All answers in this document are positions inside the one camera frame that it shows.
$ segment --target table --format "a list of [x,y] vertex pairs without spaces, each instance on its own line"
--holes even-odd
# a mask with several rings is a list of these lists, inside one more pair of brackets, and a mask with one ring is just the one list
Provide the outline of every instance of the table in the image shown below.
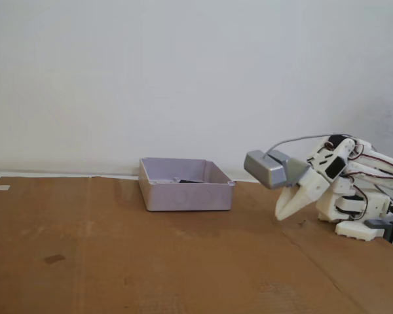
[[3,177],[0,313],[393,313],[393,246],[237,183],[229,212],[145,210],[135,180]]

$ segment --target metal box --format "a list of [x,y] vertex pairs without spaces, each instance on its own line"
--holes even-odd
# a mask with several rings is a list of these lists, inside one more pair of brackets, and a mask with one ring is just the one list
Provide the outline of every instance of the metal box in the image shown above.
[[139,182],[148,211],[231,208],[234,182],[207,160],[143,158]]

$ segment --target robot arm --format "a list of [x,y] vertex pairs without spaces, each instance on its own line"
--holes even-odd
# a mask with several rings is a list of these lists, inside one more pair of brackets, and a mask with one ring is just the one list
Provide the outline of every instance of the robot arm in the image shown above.
[[362,192],[356,196],[359,189],[353,185],[355,179],[393,190],[393,158],[374,151],[366,141],[345,135],[326,137],[307,163],[294,162],[294,158],[277,150],[265,155],[258,150],[248,153],[244,167],[267,188],[285,186],[276,204],[278,220],[314,201],[318,201],[319,210],[333,211],[329,221],[365,213],[368,202],[376,201],[380,195],[384,195],[384,199],[378,200],[377,207],[382,207],[380,212],[386,210],[390,200],[377,190],[370,194],[370,200],[361,195]]

